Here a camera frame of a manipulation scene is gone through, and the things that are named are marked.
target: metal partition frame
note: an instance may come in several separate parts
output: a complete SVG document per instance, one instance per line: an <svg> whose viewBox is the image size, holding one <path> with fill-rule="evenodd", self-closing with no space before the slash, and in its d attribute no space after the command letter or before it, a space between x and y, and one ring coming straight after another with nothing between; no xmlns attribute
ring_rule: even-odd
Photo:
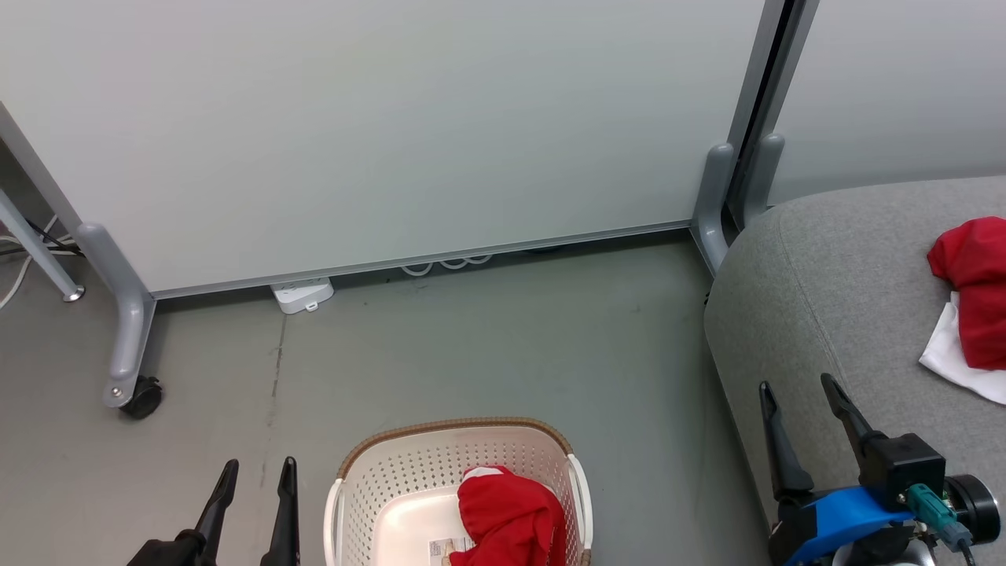
<svg viewBox="0 0 1006 566"><path fill-rule="evenodd" d="M749 161L750 152L748 150L745 161L744 148L752 128L757 123L765 122L764 118L760 121L760 110L764 108L766 100L767 77L779 60L781 37L793 22L794 5L813 2L816 8L817 1L766 0L726 143L713 146L706 156L691 231L702 252L702 258L713 274L726 254L727 242L722 225L723 205L724 202L729 202L727 198L733 192L733 180L738 171L743 170L741 163Z"/></svg>
<svg viewBox="0 0 1006 566"><path fill-rule="evenodd" d="M813 2L816 6L817 0L807 1ZM88 222L87 218L79 217L2 103L0 103L0 139L8 145L11 153L21 164L28 177L63 220L70 233L88 254L96 270L99 271L106 285L116 297L120 324L112 357L110 379L103 397L107 406L122 407L132 398L154 310L157 301L162 299L267 286L271 285L271 282L296 280L310 276L343 274L408 265L416 262L452 259L465 255L512 251L681 227L691 228L707 265L715 273L726 252L727 246L721 223L727 191L731 186L731 178L734 180L736 178L738 157L744 155L745 140L750 139L752 124L760 109L764 107L766 99L765 77L769 65L774 60L777 60L780 28L783 23L789 21L787 18L792 12L791 4L793 3L794 0L766 0L765 2L726 141L714 145L708 151L691 221L666 222L571 237L498 245L492 248L436 253L422 257L407 257L396 261L377 261L336 268L293 272L256 279L237 280L232 282L232 285L207 287L198 291L190 289L188 293L184 294L151 294L144 287L143 281L119 249L118 244L109 234L108 230L101 224ZM792 76L792 69L789 72L789 76ZM673 104L673 101L668 101L667 104Z"/></svg>
<svg viewBox="0 0 1006 566"><path fill-rule="evenodd" d="M785 0L775 29L772 52L763 66L751 121L740 144L726 205L737 227L766 210L776 166L786 140L775 133L776 121L793 80L800 53L820 0Z"/></svg>

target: red cloth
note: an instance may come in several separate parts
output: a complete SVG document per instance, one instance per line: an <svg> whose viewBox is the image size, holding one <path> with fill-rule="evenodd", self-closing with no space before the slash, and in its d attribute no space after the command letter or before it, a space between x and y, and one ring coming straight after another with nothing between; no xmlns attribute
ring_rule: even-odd
<svg viewBox="0 0 1006 566"><path fill-rule="evenodd" d="M929 253L933 274L961 294L961 346L968 366L1006 370L1006 219L968 220Z"/></svg>
<svg viewBox="0 0 1006 566"><path fill-rule="evenodd" d="M451 566L565 565L562 506L544 486L502 466L458 488L461 522L475 548L451 555Z"/></svg>

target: green connector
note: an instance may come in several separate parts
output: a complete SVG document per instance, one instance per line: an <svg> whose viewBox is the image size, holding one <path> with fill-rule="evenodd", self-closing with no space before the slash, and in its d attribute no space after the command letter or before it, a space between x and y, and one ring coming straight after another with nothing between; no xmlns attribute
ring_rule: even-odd
<svg viewBox="0 0 1006 566"><path fill-rule="evenodd" d="M952 551L961 544L971 544L971 532L957 521L957 512L947 506L939 496L923 484L908 488L905 505L918 521L925 523Z"/></svg>

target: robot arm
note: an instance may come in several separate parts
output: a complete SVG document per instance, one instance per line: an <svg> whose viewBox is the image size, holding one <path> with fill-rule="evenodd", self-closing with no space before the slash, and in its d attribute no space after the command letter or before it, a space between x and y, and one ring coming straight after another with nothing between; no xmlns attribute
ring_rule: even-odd
<svg viewBox="0 0 1006 566"><path fill-rule="evenodd" d="M917 435L888 438L869 426L834 378L822 375L821 385L856 453L859 486L813 492L772 388L762 383L762 418L779 502L779 523L769 538L774 566L813 564L835 557L843 547L843 566L890 564L911 559L915 549L909 551L909 543L925 538L932 544L933 533L970 557L972 544L999 536L999 512L981 482L970 476L945 478L946 459ZM926 531L916 524L925 524Z"/></svg>
<svg viewBox="0 0 1006 566"><path fill-rule="evenodd" d="M173 541L149 540L128 566L216 566L216 550L223 532L223 515L234 499L237 460L223 466L195 529L186 529ZM288 457L280 476L280 508L269 552L262 566L299 566L300 532L297 521L297 460Z"/></svg>

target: gray sofa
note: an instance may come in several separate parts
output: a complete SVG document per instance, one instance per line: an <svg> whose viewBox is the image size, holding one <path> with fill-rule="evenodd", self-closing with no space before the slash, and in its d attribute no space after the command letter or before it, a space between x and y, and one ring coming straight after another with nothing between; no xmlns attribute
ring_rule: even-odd
<svg viewBox="0 0 1006 566"><path fill-rule="evenodd" d="M770 521L763 380L816 488L856 484L855 457L821 389L824 372L874 428L920 435L948 458L948 474L976 476L1006 501L1006 407L918 364L950 293L926 253L945 230L987 215L1006 216L1006 177L851 188L779 205L730 246L705 332ZM1006 535L975 555L983 566L1006 565Z"/></svg>

